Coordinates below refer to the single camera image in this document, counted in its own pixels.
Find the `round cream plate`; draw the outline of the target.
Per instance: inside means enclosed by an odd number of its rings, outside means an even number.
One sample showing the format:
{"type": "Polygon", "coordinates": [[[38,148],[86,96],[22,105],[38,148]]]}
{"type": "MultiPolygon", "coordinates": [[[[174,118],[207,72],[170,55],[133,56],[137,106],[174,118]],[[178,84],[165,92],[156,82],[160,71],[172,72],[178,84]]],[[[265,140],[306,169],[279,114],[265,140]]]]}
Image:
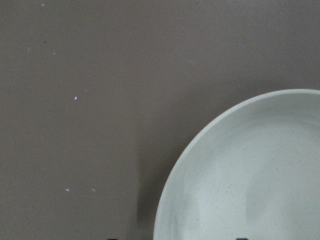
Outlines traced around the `round cream plate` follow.
{"type": "Polygon", "coordinates": [[[155,240],[317,240],[320,92],[265,93],[189,143],[163,188],[155,240]]]}

